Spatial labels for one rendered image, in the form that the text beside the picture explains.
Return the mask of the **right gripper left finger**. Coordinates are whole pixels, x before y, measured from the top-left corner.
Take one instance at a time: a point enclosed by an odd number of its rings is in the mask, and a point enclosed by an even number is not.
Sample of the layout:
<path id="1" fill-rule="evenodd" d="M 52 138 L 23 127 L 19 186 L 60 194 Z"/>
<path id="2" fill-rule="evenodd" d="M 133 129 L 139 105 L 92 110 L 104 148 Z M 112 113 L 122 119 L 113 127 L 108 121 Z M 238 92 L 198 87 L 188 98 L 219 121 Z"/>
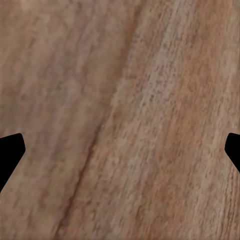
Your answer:
<path id="1" fill-rule="evenodd" d="M 0 192 L 26 151 L 21 133 L 0 138 Z"/>

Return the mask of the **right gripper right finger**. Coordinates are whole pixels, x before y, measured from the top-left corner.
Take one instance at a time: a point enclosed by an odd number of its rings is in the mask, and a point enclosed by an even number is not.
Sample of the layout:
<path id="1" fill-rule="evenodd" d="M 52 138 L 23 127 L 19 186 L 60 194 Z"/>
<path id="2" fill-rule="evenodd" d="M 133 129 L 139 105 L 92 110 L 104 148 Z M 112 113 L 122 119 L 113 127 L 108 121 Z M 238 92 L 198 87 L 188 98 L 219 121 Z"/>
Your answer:
<path id="1" fill-rule="evenodd" d="M 224 150 L 240 172 L 240 134 L 229 133 Z"/>

